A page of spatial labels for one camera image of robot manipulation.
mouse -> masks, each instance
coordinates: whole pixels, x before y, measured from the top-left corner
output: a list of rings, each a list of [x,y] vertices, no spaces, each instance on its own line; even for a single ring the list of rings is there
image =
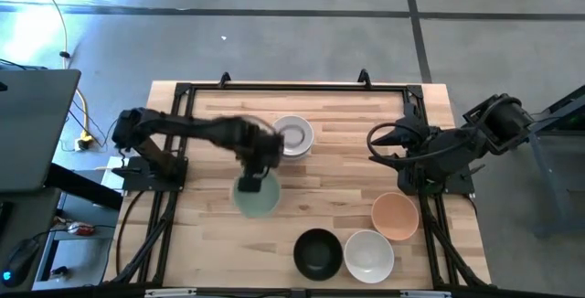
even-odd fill
[[[16,287],[25,281],[38,248],[40,244],[36,239],[23,239],[16,244],[2,269],[2,283],[6,287]]]

bowl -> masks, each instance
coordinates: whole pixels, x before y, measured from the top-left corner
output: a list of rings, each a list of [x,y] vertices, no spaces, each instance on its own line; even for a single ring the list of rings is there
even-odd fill
[[[269,171],[262,179],[258,193],[238,191],[238,182],[239,178],[236,178],[234,187],[231,189],[231,197],[244,217],[267,217],[278,206],[281,199],[281,184],[272,171]]]
[[[380,233],[365,229],[347,240],[344,260],[356,279],[363,283],[378,283],[392,272],[394,250]]]
[[[314,131],[304,118],[296,115],[283,116],[273,126],[284,135],[283,159],[296,160],[309,154],[314,141]]]
[[[419,211],[404,194],[385,193],[374,201],[372,222],[386,238],[404,240],[410,238],[419,227]]]
[[[343,261],[339,239],[325,229],[305,231],[294,244],[292,255],[299,272],[313,281],[331,278]]]

white bowl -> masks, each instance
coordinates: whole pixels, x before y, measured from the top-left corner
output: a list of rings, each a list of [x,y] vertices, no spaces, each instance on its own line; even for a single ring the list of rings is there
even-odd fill
[[[283,116],[274,123],[274,129],[284,135],[284,159],[297,160],[309,154],[314,142],[314,131],[304,118]]]
[[[384,281],[394,267],[394,250],[390,242],[373,230],[360,230],[351,236],[344,248],[349,272],[363,283]]]

laptop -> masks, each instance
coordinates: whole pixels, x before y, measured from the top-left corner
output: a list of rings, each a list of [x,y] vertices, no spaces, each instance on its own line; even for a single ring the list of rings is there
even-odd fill
[[[0,193],[43,187],[80,76],[0,70]]]

wooden tabletop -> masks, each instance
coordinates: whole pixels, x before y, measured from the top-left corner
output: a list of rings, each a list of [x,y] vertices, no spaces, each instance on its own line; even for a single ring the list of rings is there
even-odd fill
[[[175,85],[175,81],[155,81],[147,107],[170,112]],[[422,87],[430,124],[453,127],[446,86],[423,84]],[[402,116],[399,94],[373,91],[197,91],[194,116],[210,118],[235,114],[252,114],[268,122],[288,114],[302,116],[314,128],[314,146],[303,160],[287,162],[276,169],[283,190],[281,202],[272,217],[247,219],[230,200],[229,191],[241,171],[234,154],[208,142],[189,140],[186,151],[189,169],[185,190],[179,195],[177,204],[165,286],[432,287],[421,225],[410,239],[390,242],[396,255],[394,270],[378,284],[359,282],[349,274],[345,265],[332,279],[313,282],[304,278],[293,262],[294,242],[306,230],[328,229],[344,245],[356,231],[373,228],[369,215],[376,197],[385,192],[399,192],[396,171],[368,161],[370,153],[366,147],[366,134],[374,125],[393,122]],[[164,137],[155,136],[154,140],[162,146]],[[389,152],[404,153],[400,148],[384,148]],[[144,193],[129,217],[122,238],[122,266],[144,241],[153,196],[154,193]],[[124,199],[119,223],[132,197],[133,194]],[[418,206],[418,199],[412,199]],[[445,196],[444,203],[454,246],[476,274],[489,282],[482,240],[471,204],[463,197],[454,196]],[[114,247],[112,244],[104,280],[115,275]],[[150,276],[154,274],[158,260],[158,247],[154,247]],[[447,271],[440,248],[438,254],[441,275],[446,280]]]

